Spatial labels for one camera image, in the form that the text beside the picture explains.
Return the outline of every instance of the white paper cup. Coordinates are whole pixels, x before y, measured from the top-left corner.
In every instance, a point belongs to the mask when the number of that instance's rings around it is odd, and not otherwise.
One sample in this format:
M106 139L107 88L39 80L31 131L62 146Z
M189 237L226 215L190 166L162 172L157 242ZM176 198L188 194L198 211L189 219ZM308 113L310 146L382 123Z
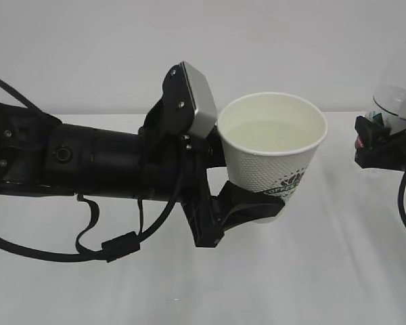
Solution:
M244 126L249 123L254 123L252 129ZM229 180L252 192L279 196L285 202L328 131L316 106L285 93L241 97L221 111L217 125ZM240 137L238 127L244 130Z

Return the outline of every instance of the black wire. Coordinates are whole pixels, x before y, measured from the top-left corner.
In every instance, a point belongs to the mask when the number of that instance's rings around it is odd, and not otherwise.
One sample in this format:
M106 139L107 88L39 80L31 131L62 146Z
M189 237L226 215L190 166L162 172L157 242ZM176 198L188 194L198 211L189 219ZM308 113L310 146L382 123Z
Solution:
M143 233L143 226L144 226L144 212L143 212L143 199L138 198L137 200L138 211L140 216L140 230L138 231L138 236Z
M79 194L79 193L76 195L76 199L79 202L85 202L85 203L87 203L89 205L89 208L90 208L90 221L89 221L89 224L87 225L87 227L85 229L83 229L77 235L77 237L75 239L75 248L80 254L90 256L92 259L96 259L96 260L99 260L99 261L105 261L106 256L105 256L105 254L104 254L104 252L102 250L100 250L100 251L92 251L91 249L88 249L88 248L84 247L80 243L81 237L83 237L83 235L86 234L90 229L95 227L97 222L99 221L99 215L101 213L101 211L99 209L99 206L97 205L97 203L95 201L89 200L89 199L85 198L82 194Z
M13 88L11 85L8 85L0 79L0 88L10 94L13 98L18 100L21 104L25 105L29 110L32 110L36 113L44 115L44 112L40 110L36 105L34 105L30 100L25 98L18 90Z
M399 207L399 213L403 225L406 227L406 211L405 211L405 190L406 190L406 171L401 178L399 187L399 195L397 196L397 205Z
M139 235L140 242L148 239L151 235L154 234L156 230L159 229L159 227L166 221L167 217L170 215L171 211L175 207L177 200L179 199L183 178L185 177L185 146L183 145L181 140L179 140L179 157L179 166L177 168L178 175L173 194L171 195L166 206L164 207L164 210L161 212L157 220L155 220L155 222L153 222L153 224L148 229L146 229L142 234Z
M92 260L92 258L88 255L50 253L50 252L40 251L38 249L20 246L20 245L14 244L13 242L8 242L2 238L0 238L0 249L7 251L9 253L17 254L20 256L24 256L24 257L29 257L31 259L40 259L43 261L50 261L50 262L76 263L76 262L86 262L86 261Z

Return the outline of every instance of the white wall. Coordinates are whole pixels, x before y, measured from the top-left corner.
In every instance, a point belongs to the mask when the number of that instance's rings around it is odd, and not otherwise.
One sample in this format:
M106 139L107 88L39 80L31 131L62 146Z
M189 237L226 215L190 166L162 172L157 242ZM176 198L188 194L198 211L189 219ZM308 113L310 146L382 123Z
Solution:
M406 0L0 0L0 77L54 113L147 110L181 60L220 108L274 90L362 110L402 42Z

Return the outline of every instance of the white surface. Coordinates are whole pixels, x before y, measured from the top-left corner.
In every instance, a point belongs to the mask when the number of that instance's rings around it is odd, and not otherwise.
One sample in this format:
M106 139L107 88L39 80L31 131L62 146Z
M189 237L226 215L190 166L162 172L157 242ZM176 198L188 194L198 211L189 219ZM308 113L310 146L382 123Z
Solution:
M402 44L406 0L0 0L0 77L55 113L146 111L181 60L220 108L283 91L364 110Z
M353 162L356 113L327 113L328 138L276 222L232 229L216 249L194 248L176 207L134 255L61 265L0 251L0 325L406 324L406 231L396 206L401 174ZM61 116L136 132L143 117ZM226 180L210 174L214 192ZM138 229L132 200L100 198L84 241ZM146 225L163 204L145 203ZM74 198L0 196L0 234L74 252L89 212Z

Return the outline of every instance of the dotted cup texture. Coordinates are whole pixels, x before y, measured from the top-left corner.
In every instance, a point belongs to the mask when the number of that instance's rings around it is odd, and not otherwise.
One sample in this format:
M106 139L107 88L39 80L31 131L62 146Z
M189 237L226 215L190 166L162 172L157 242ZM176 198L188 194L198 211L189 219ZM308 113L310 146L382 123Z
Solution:
M287 202L298 187L317 146L289 156L257 156L223 141L229 180L252 192L279 196Z

